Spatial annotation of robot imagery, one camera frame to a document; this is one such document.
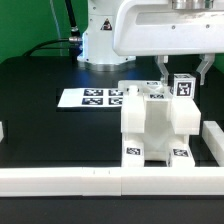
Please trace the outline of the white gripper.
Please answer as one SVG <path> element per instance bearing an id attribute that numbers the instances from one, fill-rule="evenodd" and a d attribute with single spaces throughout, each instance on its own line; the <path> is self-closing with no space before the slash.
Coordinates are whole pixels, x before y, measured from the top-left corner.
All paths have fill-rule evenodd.
<path id="1" fill-rule="evenodd" d="M 164 84 L 167 55 L 201 54 L 197 72 L 203 85 L 215 61 L 210 53 L 224 52 L 224 0 L 124 0 L 116 11 L 113 49 L 156 56 Z"/>

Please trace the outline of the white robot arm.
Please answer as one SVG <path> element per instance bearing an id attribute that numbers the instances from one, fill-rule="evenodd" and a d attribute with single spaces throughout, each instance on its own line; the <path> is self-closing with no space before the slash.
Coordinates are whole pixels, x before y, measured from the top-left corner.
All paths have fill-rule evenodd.
<path id="1" fill-rule="evenodd" d="M 88 0 L 81 65 L 112 71 L 153 56 L 168 80 L 170 55 L 198 54 L 204 75 L 224 53 L 224 0 Z"/>

